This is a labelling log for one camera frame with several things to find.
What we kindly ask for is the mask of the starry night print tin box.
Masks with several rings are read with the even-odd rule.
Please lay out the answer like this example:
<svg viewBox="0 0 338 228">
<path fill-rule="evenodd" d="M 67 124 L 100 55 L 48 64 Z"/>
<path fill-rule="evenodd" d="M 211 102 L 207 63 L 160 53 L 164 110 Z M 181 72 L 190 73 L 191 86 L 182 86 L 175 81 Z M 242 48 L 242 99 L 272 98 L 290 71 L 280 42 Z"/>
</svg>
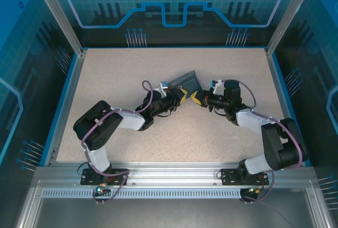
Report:
<svg viewBox="0 0 338 228">
<path fill-rule="evenodd" d="M 167 85 L 170 89 L 181 87 L 187 91 L 188 95 L 202 89 L 194 70 L 170 81 Z"/>
</svg>

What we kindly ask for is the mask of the small connector board with LEDs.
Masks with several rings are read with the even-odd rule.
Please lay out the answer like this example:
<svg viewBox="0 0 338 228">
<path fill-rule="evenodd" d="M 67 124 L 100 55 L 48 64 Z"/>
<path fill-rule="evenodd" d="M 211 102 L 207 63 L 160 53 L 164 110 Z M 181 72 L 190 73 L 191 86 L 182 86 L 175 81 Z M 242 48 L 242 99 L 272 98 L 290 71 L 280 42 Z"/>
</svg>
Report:
<svg viewBox="0 0 338 228">
<path fill-rule="evenodd" d="M 253 194 L 259 194 L 262 190 L 264 189 L 264 186 L 255 186 L 252 188 L 245 188 L 245 189 L 241 189 L 240 194 L 242 197 L 244 196 L 250 196 Z"/>
<path fill-rule="evenodd" d="M 106 189 L 106 184 L 100 184 L 93 190 L 93 197 L 104 196 L 109 193 L 109 190 Z"/>
</svg>

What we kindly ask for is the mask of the aluminium mounting rail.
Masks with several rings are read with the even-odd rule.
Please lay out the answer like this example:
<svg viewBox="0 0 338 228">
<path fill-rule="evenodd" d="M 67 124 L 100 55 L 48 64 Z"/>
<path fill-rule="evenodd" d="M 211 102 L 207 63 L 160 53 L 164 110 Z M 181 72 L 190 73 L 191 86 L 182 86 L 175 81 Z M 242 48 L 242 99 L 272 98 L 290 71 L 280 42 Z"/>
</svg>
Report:
<svg viewBox="0 0 338 228">
<path fill-rule="evenodd" d="M 31 187 L 76 188 L 80 176 L 76 163 L 60 163 L 35 170 Z M 113 168 L 130 170 L 129 188 L 220 188 L 219 170 L 237 168 L 236 162 L 114 162 Z M 284 169 L 275 173 L 275 188 L 317 187 L 313 167 Z"/>
</svg>

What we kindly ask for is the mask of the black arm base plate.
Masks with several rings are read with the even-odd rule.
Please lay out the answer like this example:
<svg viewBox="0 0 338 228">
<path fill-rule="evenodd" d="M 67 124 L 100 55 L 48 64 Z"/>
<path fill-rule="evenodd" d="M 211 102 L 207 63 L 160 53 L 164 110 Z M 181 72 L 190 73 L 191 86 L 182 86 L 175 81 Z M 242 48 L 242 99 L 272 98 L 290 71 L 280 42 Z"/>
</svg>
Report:
<svg viewBox="0 0 338 228">
<path fill-rule="evenodd" d="M 80 185 L 99 186 L 106 183 L 108 186 L 118 186 L 125 179 L 126 174 L 112 177 L 104 177 L 97 174 L 92 168 L 85 168 L 81 174 Z"/>
<path fill-rule="evenodd" d="M 250 186 L 269 185 L 266 173 L 249 174 L 238 169 L 221 169 L 221 181 L 223 186 Z"/>
</svg>

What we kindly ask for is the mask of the aluminium frame post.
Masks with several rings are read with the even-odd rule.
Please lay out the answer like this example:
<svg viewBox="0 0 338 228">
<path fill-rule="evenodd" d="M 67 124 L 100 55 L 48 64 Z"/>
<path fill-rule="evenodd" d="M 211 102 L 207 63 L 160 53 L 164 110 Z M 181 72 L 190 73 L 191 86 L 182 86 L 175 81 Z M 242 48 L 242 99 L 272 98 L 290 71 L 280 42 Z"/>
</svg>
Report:
<svg viewBox="0 0 338 228">
<path fill-rule="evenodd" d="M 301 4 L 304 0 L 291 0 L 288 7 L 286 8 L 277 28 L 275 29 L 267 47 L 266 47 L 266 56 L 272 57 L 275 49 L 277 48 L 279 42 L 283 38 L 285 32 L 287 31 L 290 23 L 292 22 L 294 16 L 298 12 Z"/>
<path fill-rule="evenodd" d="M 69 44 L 74 50 L 75 54 L 77 56 L 82 56 L 83 48 L 58 0 L 44 1 L 51 11 L 53 17 L 55 18 L 56 22 L 58 23 L 59 27 L 61 28 L 61 31 L 63 32 L 65 38 L 68 40 Z"/>
</svg>

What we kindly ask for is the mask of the aluminium shelf frame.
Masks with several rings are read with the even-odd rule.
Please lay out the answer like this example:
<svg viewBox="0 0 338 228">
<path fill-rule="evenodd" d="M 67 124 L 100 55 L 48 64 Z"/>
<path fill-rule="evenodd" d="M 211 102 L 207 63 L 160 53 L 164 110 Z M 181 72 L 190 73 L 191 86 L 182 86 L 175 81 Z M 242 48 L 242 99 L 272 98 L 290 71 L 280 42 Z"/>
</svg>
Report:
<svg viewBox="0 0 338 228">
<path fill-rule="evenodd" d="M 226 199 L 206 188 L 198 198 L 160 197 L 128 188 L 95 204 L 64 188 L 29 190 L 13 228 L 338 228 L 314 183 L 274 188 L 261 202 Z"/>
</svg>

